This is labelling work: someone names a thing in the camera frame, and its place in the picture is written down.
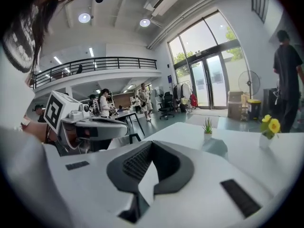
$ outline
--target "white plant pot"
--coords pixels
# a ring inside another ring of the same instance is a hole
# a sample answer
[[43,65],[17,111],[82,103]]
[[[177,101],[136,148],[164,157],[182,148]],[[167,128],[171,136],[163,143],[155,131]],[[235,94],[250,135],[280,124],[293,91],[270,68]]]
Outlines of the white plant pot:
[[260,141],[259,141],[259,147],[264,150],[269,149],[271,142],[272,142],[272,139],[268,139],[266,136],[261,134]]
[[204,133],[204,143],[207,143],[210,139],[212,138],[212,134],[211,133]]

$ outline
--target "yellow flower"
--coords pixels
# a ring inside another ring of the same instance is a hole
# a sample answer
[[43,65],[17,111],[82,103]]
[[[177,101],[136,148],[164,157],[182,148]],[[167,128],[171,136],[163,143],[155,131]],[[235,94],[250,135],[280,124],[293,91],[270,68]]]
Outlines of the yellow flower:
[[264,116],[264,118],[262,119],[262,122],[267,123],[271,118],[271,115],[266,115]]
[[270,131],[272,131],[273,133],[278,133],[280,131],[280,123],[277,119],[271,119],[269,125],[268,125]]

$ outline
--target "round ceiling light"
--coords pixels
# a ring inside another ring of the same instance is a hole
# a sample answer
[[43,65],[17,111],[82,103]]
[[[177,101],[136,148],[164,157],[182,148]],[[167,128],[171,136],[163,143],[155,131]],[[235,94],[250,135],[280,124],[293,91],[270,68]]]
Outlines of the round ceiling light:
[[147,26],[150,25],[150,20],[148,20],[148,19],[142,19],[141,22],[140,22],[140,25],[142,27],[147,27]]
[[82,13],[79,15],[78,20],[80,23],[87,23],[91,20],[91,16],[88,13]]

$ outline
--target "black table leg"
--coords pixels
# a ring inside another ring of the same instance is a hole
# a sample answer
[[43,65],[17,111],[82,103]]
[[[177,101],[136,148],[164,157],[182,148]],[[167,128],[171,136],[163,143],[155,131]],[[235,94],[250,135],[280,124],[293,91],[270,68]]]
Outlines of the black table leg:
[[133,123],[132,123],[132,120],[131,120],[131,116],[129,116],[129,119],[130,119],[130,122],[131,122],[131,124],[132,124],[132,126],[133,126]]
[[135,113],[134,114],[135,115],[135,117],[136,117],[136,120],[137,120],[137,122],[138,122],[138,125],[139,125],[139,127],[141,128],[141,130],[142,130],[142,133],[143,133],[143,135],[144,135],[144,132],[143,132],[143,128],[142,128],[142,126],[141,126],[141,123],[138,121],[138,117],[137,117],[137,114]]

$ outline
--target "small green succulent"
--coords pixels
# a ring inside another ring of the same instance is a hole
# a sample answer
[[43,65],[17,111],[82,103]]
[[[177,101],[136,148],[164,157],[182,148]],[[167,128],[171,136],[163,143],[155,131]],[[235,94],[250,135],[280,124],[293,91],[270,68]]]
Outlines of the small green succulent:
[[212,134],[212,121],[208,117],[208,119],[205,119],[205,125],[203,126],[206,134]]

